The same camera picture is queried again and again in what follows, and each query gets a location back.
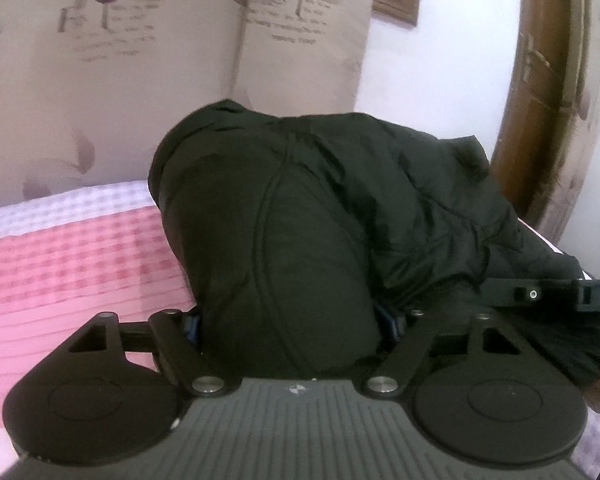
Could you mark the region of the large black jacket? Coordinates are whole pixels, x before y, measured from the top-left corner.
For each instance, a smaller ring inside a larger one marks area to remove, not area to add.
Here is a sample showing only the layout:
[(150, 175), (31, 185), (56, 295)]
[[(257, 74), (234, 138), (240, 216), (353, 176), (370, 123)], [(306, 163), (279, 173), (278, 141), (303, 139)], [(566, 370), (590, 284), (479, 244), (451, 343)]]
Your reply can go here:
[(196, 299), (196, 343), (236, 375), (337, 377), (389, 348), (380, 312), (469, 300), (486, 278), (580, 278), (518, 219), (479, 141), (365, 114), (207, 105), (148, 188)]

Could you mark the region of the pink white checkered bedsheet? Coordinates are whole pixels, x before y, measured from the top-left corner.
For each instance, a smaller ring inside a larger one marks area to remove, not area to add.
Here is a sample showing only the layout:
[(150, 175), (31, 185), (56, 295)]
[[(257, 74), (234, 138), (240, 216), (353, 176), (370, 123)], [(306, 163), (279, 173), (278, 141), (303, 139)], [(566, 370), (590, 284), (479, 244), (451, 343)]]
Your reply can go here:
[(195, 301), (143, 181), (0, 208), (0, 472), (8, 390), (100, 311), (143, 321)]

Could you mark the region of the brown wooden door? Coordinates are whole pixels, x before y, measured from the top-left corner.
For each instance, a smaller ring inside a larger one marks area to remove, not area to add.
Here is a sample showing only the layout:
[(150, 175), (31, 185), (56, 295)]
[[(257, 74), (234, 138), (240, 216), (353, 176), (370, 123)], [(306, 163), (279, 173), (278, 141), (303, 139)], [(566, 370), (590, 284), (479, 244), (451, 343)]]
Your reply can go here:
[(556, 243), (600, 134), (600, 0), (520, 0), (491, 167), (518, 216)]

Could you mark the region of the beige leaf print curtain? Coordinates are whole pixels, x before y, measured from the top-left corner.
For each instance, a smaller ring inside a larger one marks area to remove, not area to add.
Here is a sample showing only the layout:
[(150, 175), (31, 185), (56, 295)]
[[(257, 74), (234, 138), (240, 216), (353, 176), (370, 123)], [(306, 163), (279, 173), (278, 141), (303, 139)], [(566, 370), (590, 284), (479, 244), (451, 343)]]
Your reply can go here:
[(147, 176), (225, 99), (352, 110), (372, 0), (0, 0), (0, 207)]

